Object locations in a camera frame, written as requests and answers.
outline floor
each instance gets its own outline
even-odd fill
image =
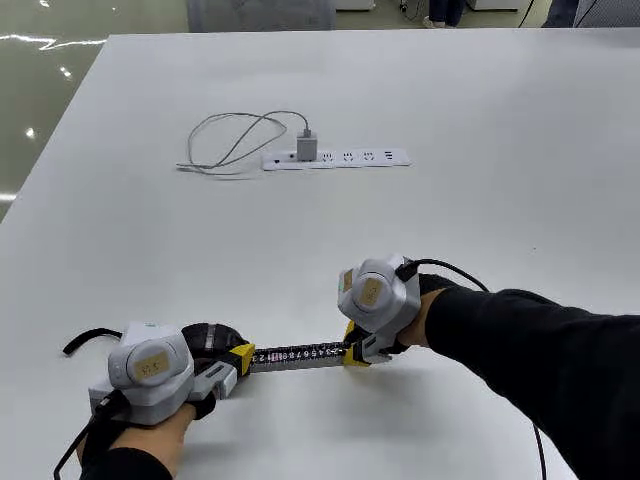
[[[338,12],[338,29],[421,28],[428,2],[377,0],[370,12]],[[550,0],[525,22],[539,27]],[[185,0],[0,0],[0,221],[111,33],[186,32]],[[467,11],[461,27],[517,27],[524,12]]]

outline wire on floor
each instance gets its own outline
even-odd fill
[[[531,9],[533,8],[533,3],[536,0],[531,0],[531,2],[529,3],[529,8],[527,8],[527,11],[524,12],[524,17],[522,17],[522,21],[520,22],[520,25],[518,25],[518,28],[522,28],[522,25],[524,25],[524,22],[527,20],[527,18],[529,17],[529,12],[531,12]]]
[[[591,5],[589,5],[589,8],[587,8],[587,11],[584,12],[582,17],[580,17],[580,20],[578,20],[578,22],[575,24],[574,28],[578,28],[580,25],[582,25],[582,22],[584,21],[586,16],[591,13],[591,10],[593,10],[593,7],[596,6],[596,3],[598,3],[598,0],[593,0],[593,3]]]

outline white table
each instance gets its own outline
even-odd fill
[[[5,475],[47,478],[87,419],[113,342],[60,348],[88,327],[333,340],[340,269],[394,251],[637,312],[638,47],[633,30],[112,37],[0,226]],[[308,115],[321,147],[400,146],[415,164],[174,171],[206,114],[275,108]],[[204,133],[199,158],[234,128]],[[529,422],[428,351],[255,375],[187,443],[185,479],[539,478]],[[573,478],[546,447],[549,478]]]

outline black cable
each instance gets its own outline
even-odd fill
[[[108,328],[94,328],[91,330],[87,330],[86,332],[82,332],[76,338],[67,343],[67,345],[62,349],[62,353],[64,353],[65,355],[71,355],[89,340],[92,340],[96,337],[101,337],[103,335],[122,338],[122,333],[116,332],[115,330],[110,330]]]
[[[593,3],[589,6],[589,8],[587,8],[587,11],[584,12],[584,15],[580,17],[580,20],[578,20],[578,23],[576,23],[573,28],[578,28],[580,24],[582,24],[582,21],[585,19],[587,15],[591,13],[591,10],[593,10],[593,7],[595,7],[596,3],[598,3],[598,0],[593,0]]]
[[[423,4],[424,4],[423,0],[418,0],[418,2],[416,3],[416,13],[414,13],[413,16],[410,17],[409,15],[407,15],[406,11],[403,11],[402,16],[407,20],[409,20],[410,22],[414,21],[416,18],[418,18],[418,14],[420,13],[420,10]]]
[[[400,265],[396,268],[396,275],[400,280],[406,282],[414,275],[418,273],[418,267],[420,265],[436,265],[438,267],[446,268],[447,270],[451,270],[452,272],[457,273],[461,277],[466,278],[471,283],[475,284],[480,290],[483,292],[489,292],[489,289],[482,283],[480,280],[475,278],[473,275],[468,274],[464,270],[456,267],[455,265],[451,265],[450,263],[443,262],[442,260],[434,260],[432,258],[423,258],[421,260],[411,260],[404,265]],[[538,456],[540,458],[540,478],[542,480],[547,480],[547,464],[544,458],[544,447],[542,446],[542,438],[540,437],[540,430],[536,426],[535,423],[531,422],[533,425],[533,434],[536,437],[536,445],[538,446]]]
[[[533,425],[533,434],[536,436],[536,443],[538,444],[538,457],[540,457],[540,477],[542,480],[547,480],[547,462],[544,460],[544,448],[542,448],[542,438],[540,438],[540,430],[536,427],[536,424],[531,422]]]
[[[421,260],[411,260],[409,263],[405,263],[404,265],[400,265],[396,268],[396,275],[402,280],[406,282],[411,277],[413,277],[416,273],[418,273],[418,267],[420,265],[437,265],[438,267],[443,267],[452,272],[456,272],[458,275],[466,278],[470,282],[476,284],[480,290],[484,292],[488,292],[489,289],[477,278],[474,278],[472,275],[469,275],[464,270],[459,269],[458,267],[451,265],[450,263],[443,262],[442,260],[434,260],[432,258],[423,258]]]
[[[520,25],[518,25],[518,28],[522,28],[522,25],[524,25],[524,21],[527,19],[527,17],[529,16],[529,12],[531,11],[531,9],[533,8],[533,2],[535,2],[536,0],[531,0],[531,3],[529,3],[529,8],[527,8],[527,11],[524,12],[524,17],[522,17],[522,21],[520,22]]]
[[[75,449],[78,448],[78,445],[80,445],[80,442],[82,442],[82,440],[87,436],[87,433],[89,433],[89,430],[92,427],[99,423],[111,420],[113,417],[129,408],[129,406],[129,400],[127,400],[127,397],[125,397],[124,393],[120,390],[113,390],[109,395],[104,397],[102,401],[96,405],[95,411],[93,415],[91,415],[87,424],[82,430],[80,430],[80,433],[76,435],[76,438],[73,439],[73,442],[71,442],[69,448],[67,448],[66,452],[64,452],[64,455],[62,455],[60,461],[53,469],[54,480],[60,480],[60,471],[62,470],[62,467],[64,467],[67,461],[69,461],[69,458],[73,455]]]
[[[80,442],[82,442],[84,437],[87,436],[89,429],[93,425],[94,425],[94,417],[91,416],[91,418],[89,419],[87,424],[84,426],[84,428],[80,430],[80,433],[76,436],[73,442],[71,442],[71,445],[69,445],[69,448],[67,448],[67,451],[64,452],[64,455],[62,455],[62,457],[60,458],[60,461],[56,465],[56,468],[53,469],[54,480],[60,480],[60,470],[62,470],[62,467],[64,467],[65,463],[67,463],[71,455],[73,455],[73,452],[75,451],[76,448],[78,448],[78,445],[80,445]]]

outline power outlet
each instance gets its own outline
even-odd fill
[[[317,160],[299,162],[295,151],[265,153],[264,170],[305,170],[309,168],[360,168],[411,165],[407,152],[401,148],[366,148],[351,150],[320,150]]]

